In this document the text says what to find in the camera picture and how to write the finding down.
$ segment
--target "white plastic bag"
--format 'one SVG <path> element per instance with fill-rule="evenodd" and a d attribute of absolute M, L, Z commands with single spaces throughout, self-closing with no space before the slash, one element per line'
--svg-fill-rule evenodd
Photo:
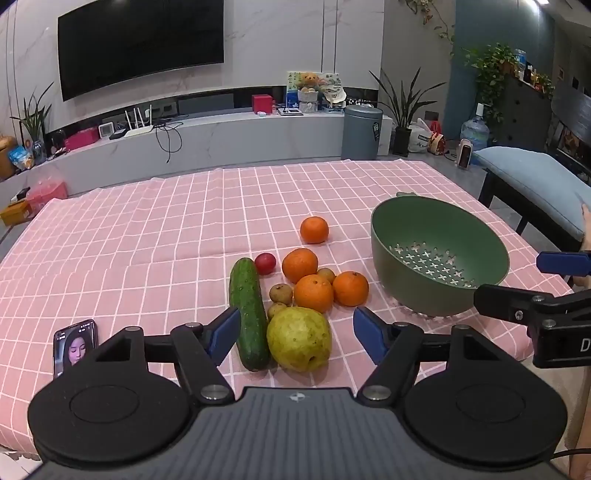
<path fill-rule="evenodd" d="M 431 132 L 430 128 L 422 118 L 417 118 L 417 121 L 413 122 L 408 127 L 411 130 L 408 151 L 412 153 L 425 153 L 433 132 Z"/>

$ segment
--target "hand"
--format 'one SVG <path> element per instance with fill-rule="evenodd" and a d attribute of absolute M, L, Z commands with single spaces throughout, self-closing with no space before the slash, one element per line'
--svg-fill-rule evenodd
<path fill-rule="evenodd" d="M 581 244 L 581 250 L 591 250 L 591 212 L 589 211 L 589 207 L 587 207 L 586 204 L 582 204 L 581 209 L 583 211 L 583 221 L 585 224 L 585 236 L 583 238 L 583 243 Z M 573 277 L 573 279 L 574 284 L 579 287 L 591 287 L 591 277 L 589 276 L 585 278 Z"/>

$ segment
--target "cucumber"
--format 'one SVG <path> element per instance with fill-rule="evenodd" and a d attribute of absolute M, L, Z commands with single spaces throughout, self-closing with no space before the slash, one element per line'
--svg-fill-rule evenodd
<path fill-rule="evenodd" d="M 236 344 L 242 365 L 251 372 L 267 368 L 271 357 L 267 314 L 255 263 L 250 258 L 241 258 L 232 267 L 229 298 L 230 306 L 240 310 L 240 335 Z"/>

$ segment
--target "red cherry tomato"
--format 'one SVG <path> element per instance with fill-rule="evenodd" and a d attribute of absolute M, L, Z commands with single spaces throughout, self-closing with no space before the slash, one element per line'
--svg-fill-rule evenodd
<path fill-rule="evenodd" d="M 259 275 L 268 275 L 277 265 L 277 260 L 273 254 L 260 254 L 255 258 L 256 271 Z"/>

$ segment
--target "pink storage box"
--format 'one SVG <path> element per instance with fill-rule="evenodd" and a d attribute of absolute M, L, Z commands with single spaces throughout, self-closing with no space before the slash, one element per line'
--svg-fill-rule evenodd
<path fill-rule="evenodd" d="M 63 180 L 44 180 L 27 192 L 27 201 L 31 205 L 33 215 L 38 214 L 51 199 L 65 200 L 68 198 L 66 182 Z"/>
<path fill-rule="evenodd" d="M 100 138 L 99 129 L 97 127 L 87 128 L 71 137 L 66 138 L 66 148 L 68 150 L 75 150 L 87 145 L 92 145 Z"/>

